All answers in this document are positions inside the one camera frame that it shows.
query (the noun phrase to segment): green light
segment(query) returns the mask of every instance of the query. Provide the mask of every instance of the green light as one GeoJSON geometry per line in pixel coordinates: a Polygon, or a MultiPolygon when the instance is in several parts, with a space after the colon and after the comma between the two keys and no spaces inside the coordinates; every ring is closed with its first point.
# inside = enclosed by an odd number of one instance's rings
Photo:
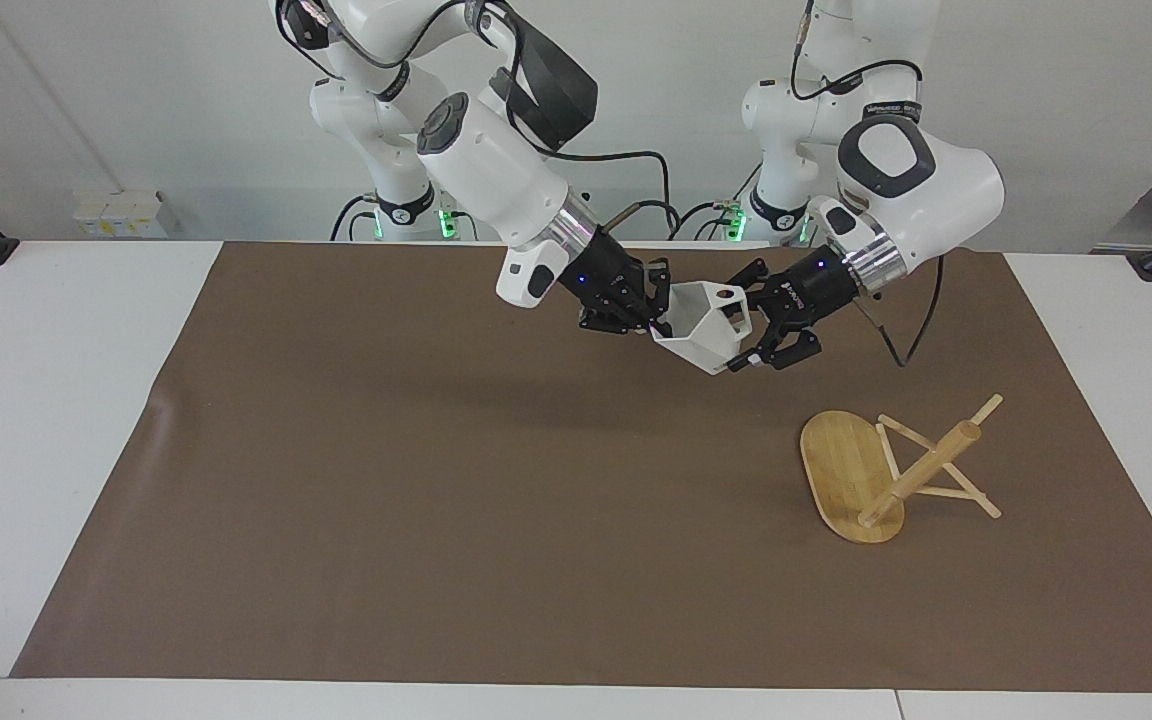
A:
{"type": "Polygon", "coordinates": [[[447,210],[439,210],[438,218],[444,222],[444,237],[456,237],[456,218],[452,217],[447,210]]]}
{"type": "Polygon", "coordinates": [[[740,242],[742,237],[745,237],[745,225],[749,223],[749,217],[745,215],[744,210],[736,210],[736,217],[727,223],[727,240],[730,242],[740,242]]]}

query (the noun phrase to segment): brown table surface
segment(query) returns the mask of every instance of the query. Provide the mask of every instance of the brown table surface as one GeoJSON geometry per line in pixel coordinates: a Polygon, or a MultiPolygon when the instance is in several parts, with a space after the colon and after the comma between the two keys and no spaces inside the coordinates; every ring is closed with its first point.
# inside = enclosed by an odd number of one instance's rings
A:
{"type": "MultiPolygon", "coordinates": [[[[1001,255],[950,256],[909,369],[849,306],[718,378],[505,305],[499,262],[225,247],[14,675],[1152,692],[1152,518],[1001,255]],[[814,414],[938,434],[995,392],[958,464],[1003,520],[824,526],[814,414]]],[[[879,304],[897,342],[932,274],[879,304]]]]}

